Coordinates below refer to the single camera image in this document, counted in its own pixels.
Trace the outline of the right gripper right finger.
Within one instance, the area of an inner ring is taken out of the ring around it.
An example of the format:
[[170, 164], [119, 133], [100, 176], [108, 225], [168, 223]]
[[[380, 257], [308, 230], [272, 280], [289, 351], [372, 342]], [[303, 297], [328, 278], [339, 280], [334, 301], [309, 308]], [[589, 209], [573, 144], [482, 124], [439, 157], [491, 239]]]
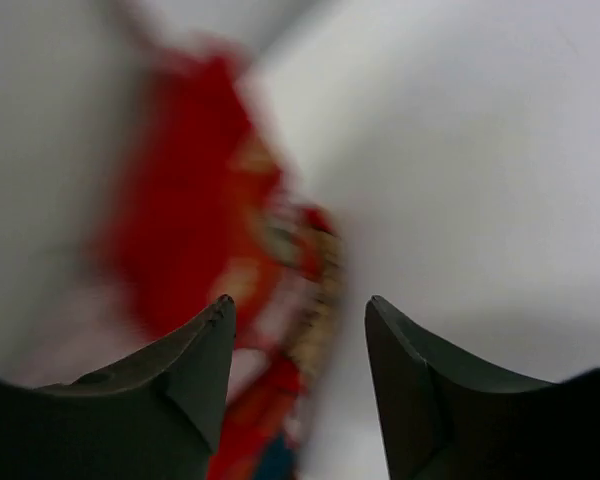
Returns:
[[600, 368], [551, 383], [421, 327], [380, 296], [366, 342], [393, 479], [600, 479]]

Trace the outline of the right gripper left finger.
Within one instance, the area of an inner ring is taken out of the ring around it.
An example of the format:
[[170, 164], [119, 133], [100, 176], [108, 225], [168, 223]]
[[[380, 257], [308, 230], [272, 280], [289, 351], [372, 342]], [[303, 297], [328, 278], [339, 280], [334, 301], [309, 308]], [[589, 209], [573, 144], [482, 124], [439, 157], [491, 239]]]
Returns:
[[0, 479], [203, 479], [218, 448], [236, 308], [227, 295], [75, 382], [0, 380]]

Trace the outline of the red patterned pillowcase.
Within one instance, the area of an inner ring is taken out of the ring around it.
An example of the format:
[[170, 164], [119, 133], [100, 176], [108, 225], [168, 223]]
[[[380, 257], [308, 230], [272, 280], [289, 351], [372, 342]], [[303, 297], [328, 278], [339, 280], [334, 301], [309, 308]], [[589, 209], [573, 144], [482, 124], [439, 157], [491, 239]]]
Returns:
[[314, 384], [333, 346], [341, 241], [298, 201], [237, 83], [241, 53], [162, 52], [99, 248], [153, 341], [227, 295], [236, 336], [212, 479], [294, 479]]

